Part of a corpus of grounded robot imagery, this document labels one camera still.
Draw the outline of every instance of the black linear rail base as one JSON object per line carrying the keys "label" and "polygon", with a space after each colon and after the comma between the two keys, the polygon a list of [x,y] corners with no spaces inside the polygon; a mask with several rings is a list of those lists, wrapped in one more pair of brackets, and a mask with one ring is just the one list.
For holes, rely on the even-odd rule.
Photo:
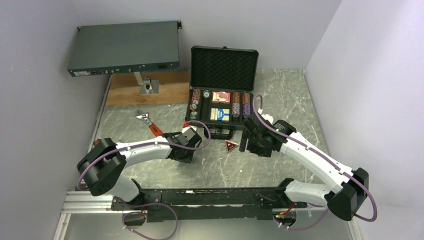
{"label": "black linear rail base", "polygon": [[[256,218],[272,220],[273,209],[287,209],[291,202],[277,200],[275,187],[242,188],[185,188],[143,189],[141,198],[134,202],[163,203],[170,205],[180,220]],[[306,208],[298,202],[295,208]],[[173,220],[169,209],[162,206],[147,207],[149,223]],[[122,204],[117,197],[111,205],[113,211],[140,210]]]}

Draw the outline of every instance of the metal stand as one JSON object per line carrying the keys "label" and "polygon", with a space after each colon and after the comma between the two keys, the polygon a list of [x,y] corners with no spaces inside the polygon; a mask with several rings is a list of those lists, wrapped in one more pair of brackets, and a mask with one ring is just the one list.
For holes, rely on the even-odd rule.
{"label": "metal stand", "polygon": [[141,85],[140,94],[159,93],[159,80],[151,80],[150,77],[142,77],[139,71],[134,72],[137,83]]}

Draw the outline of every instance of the gray marble surface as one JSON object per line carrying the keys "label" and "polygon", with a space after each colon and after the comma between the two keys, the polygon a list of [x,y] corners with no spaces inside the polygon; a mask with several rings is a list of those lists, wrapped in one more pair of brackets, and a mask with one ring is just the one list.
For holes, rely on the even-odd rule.
{"label": "gray marble surface", "polygon": [[[327,152],[302,70],[258,69],[253,93],[263,95],[263,113],[270,114],[275,121],[286,120]],[[99,137],[123,143],[154,138],[148,126],[134,117],[137,109],[149,112],[150,119],[163,132],[180,131],[186,107],[186,104],[107,107]],[[203,136],[203,129],[198,132]],[[231,141],[239,143],[241,135],[242,131],[235,131]],[[270,158],[258,157],[239,152],[238,148],[227,153],[224,140],[217,139],[196,151],[191,164],[157,159],[131,166],[122,174],[137,180],[142,188],[273,187],[285,178],[322,183],[289,156],[274,152]]]}

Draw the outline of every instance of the white wall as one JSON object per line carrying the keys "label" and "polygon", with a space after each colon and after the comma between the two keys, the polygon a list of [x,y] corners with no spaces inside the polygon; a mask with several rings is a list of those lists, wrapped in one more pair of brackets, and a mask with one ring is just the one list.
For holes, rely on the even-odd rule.
{"label": "white wall", "polygon": [[85,25],[181,20],[194,45],[256,49],[260,68],[305,69],[341,0],[73,0]]}
{"label": "white wall", "polygon": [[106,79],[66,71],[71,1],[0,2],[0,239],[52,239]]}
{"label": "white wall", "polygon": [[330,154],[370,174],[366,239],[424,237],[423,40],[423,1],[344,0],[306,68]]}

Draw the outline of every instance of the white panel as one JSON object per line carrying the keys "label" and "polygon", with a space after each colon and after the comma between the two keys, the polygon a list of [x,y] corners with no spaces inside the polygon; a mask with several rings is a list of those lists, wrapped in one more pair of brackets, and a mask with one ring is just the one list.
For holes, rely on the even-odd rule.
{"label": "white panel", "polygon": [[364,239],[424,237],[423,39],[423,1],[346,0],[306,69],[330,154],[369,172]]}
{"label": "white panel", "polygon": [[130,202],[137,197],[139,193],[140,191],[137,185],[124,176],[119,176],[115,185],[107,192],[107,194],[119,197],[125,202]]}
{"label": "white panel", "polygon": [[66,71],[80,24],[70,0],[0,1],[1,239],[52,239],[76,184],[107,84]]}
{"label": "white panel", "polygon": [[[293,132],[292,134],[290,134],[290,137],[305,143],[310,148],[316,149],[321,154],[325,155],[334,164],[339,166],[342,172],[346,172],[352,176],[352,168],[345,166],[338,161],[335,161],[323,151],[316,148],[314,145],[312,145],[312,143],[307,141],[300,132]],[[305,147],[301,146],[297,142],[288,140],[287,143],[284,143],[281,146],[280,152],[282,154],[292,157],[293,159],[301,163],[303,166],[305,166],[307,169],[311,170],[334,193],[338,193],[342,189],[342,183],[347,183],[349,181],[349,178],[347,176],[342,175],[326,160],[317,155],[315,152],[311,150],[306,150]]]}
{"label": "white panel", "polygon": [[129,151],[121,151],[120,153],[126,157],[125,168],[128,168],[132,165],[144,163],[149,160],[155,159],[165,159],[171,153],[171,147],[169,145],[157,144],[155,142],[168,142],[163,136],[155,137],[151,140],[138,141],[138,142],[129,142],[129,143],[120,143],[116,144],[116,148],[128,147],[142,143],[152,143],[152,145],[135,147],[131,148]]}

